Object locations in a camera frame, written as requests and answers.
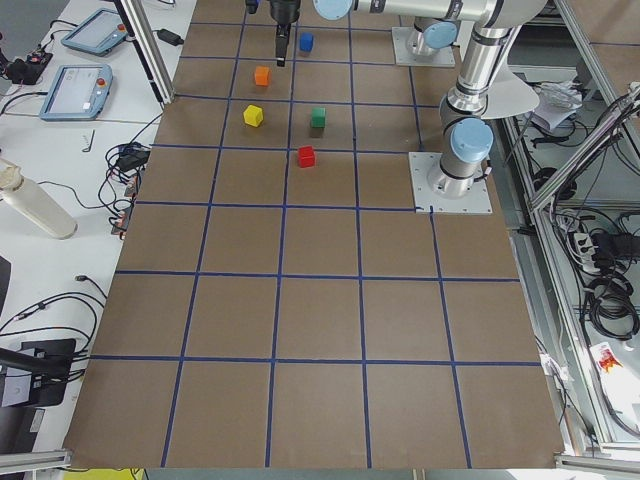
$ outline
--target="mounting plate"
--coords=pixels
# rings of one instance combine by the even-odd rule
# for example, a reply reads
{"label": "mounting plate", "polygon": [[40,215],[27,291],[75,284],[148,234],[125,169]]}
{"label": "mounting plate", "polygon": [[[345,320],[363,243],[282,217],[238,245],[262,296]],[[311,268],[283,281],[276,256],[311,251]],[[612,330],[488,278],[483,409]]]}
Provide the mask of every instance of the mounting plate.
{"label": "mounting plate", "polygon": [[[467,195],[458,199],[444,198],[434,192],[427,183],[427,173],[433,164],[440,160],[441,153],[411,152],[409,153],[409,167],[411,168],[411,183],[413,184],[413,200],[416,213],[455,213],[462,215],[490,215],[491,200],[484,180],[476,182]],[[478,167],[478,176],[482,170]]]}
{"label": "mounting plate", "polygon": [[407,39],[413,32],[413,27],[393,27],[391,36],[393,37],[393,50],[396,54],[396,65],[407,65],[410,67],[441,67],[453,68],[456,66],[456,59],[453,56],[451,47],[443,48],[432,56],[414,55],[407,50]]}

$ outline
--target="cube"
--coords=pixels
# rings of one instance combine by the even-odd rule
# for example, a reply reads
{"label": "cube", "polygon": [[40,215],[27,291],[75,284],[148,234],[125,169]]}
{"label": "cube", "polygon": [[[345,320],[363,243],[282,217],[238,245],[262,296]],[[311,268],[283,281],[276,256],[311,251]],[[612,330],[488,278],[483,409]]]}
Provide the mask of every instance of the cube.
{"label": "cube", "polygon": [[255,105],[249,105],[244,113],[244,123],[251,125],[252,127],[259,127],[264,120],[264,113],[260,107]]}
{"label": "cube", "polygon": [[303,32],[300,35],[300,50],[310,52],[313,50],[313,33]]}
{"label": "cube", "polygon": [[271,69],[269,67],[256,67],[253,74],[256,85],[260,87],[268,87],[271,83]]}
{"label": "cube", "polygon": [[327,109],[323,107],[314,107],[311,109],[311,127],[324,128],[327,119]]}
{"label": "cube", "polygon": [[316,164],[316,152],[313,147],[305,146],[298,149],[298,166],[300,168],[313,167]]}

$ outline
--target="white bottle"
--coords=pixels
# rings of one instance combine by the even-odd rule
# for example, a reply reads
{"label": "white bottle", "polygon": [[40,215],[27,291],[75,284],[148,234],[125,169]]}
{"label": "white bottle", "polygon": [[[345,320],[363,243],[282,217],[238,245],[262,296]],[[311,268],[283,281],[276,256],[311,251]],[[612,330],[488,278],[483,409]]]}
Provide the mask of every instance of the white bottle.
{"label": "white bottle", "polygon": [[0,158],[0,192],[5,202],[55,238],[71,237],[78,223],[20,167]]}

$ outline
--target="blue cube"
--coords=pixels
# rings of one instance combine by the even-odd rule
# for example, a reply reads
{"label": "blue cube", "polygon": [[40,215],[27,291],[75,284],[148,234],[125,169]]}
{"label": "blue cube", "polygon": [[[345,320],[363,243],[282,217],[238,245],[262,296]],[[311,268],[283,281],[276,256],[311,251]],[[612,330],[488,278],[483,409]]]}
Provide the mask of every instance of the blue cube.
{"label": "blue cube", "polygon": [[300,50],[310,52],[313,49],[313,34],[304,32],[300,35]]}

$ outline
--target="light blue circular cap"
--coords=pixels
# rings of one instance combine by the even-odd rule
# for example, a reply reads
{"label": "light blue circular cap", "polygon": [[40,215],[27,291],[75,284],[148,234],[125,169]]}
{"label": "light blue circular cap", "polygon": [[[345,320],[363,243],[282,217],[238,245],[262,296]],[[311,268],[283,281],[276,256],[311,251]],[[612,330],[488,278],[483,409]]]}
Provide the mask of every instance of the light blue circular cap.
{"label": "light blue circular cap", "polygon": [[338,20],[344,17],[349,10],[353,0],[313,0],[318,15],[327,20]]}
{"label": "light blue circular cap", "polygon": [[458,27],[455,23],[434,23],[424,31],[424,39],[431,48],[444,48],[456,41]]}
{"label": "light blue circular cap", "polygon": [[451,150],[466,163],[478,163],[493,145],[491,128],[479,118],[465,118],[453,127]]}

